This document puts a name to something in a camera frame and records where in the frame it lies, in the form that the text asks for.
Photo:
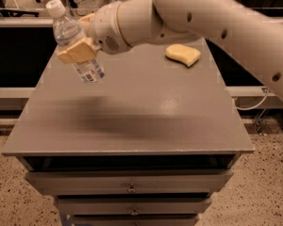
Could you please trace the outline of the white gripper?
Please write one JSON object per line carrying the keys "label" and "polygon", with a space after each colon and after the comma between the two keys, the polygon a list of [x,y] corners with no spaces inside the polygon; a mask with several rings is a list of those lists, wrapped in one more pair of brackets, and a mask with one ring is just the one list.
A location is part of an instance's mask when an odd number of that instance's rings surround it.
{"label": "white gripper", "polygon": [[129,51],[130,45],[119,27],[120,5],[121,2],[117,1],[81,17],[78,21],[90,38],[59,42],[58,58],[65,64],[72,64],[95,59],[101,49],[111,55]]}

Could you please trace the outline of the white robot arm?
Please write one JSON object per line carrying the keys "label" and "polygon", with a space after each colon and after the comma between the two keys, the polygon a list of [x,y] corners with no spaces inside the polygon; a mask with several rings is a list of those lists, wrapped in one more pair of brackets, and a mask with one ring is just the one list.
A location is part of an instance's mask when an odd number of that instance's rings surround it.
{"label": "white robot arm", "polygon": [[283,102],[283,24],[235,0],[127,0],[83,19],[87,37],[58,51],[66,64],[144,44],[203,37],[225,51]]}

